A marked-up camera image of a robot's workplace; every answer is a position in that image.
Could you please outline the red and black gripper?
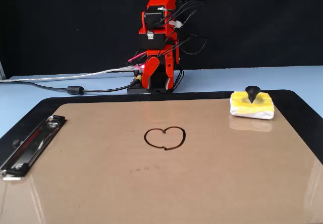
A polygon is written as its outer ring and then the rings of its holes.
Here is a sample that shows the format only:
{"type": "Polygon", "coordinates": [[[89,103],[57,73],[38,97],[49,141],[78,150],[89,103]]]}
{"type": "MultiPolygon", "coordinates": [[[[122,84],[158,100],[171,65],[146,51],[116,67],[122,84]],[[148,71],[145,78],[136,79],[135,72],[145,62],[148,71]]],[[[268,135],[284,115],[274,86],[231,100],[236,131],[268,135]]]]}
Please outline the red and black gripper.
{"type": "Polygon", "coordinates": [[[165,56],[166,75],[168,77],[166,82],[166,90],[170,90],[174,83],[174,63],[179,64],[179,43],[171,42],[166,44],[163,49],[148,49],[146,51],[149,58],[145,64],[142,73],[142,86],[144,88],[156,87],[159,67],[159,58],[165,56]]]}

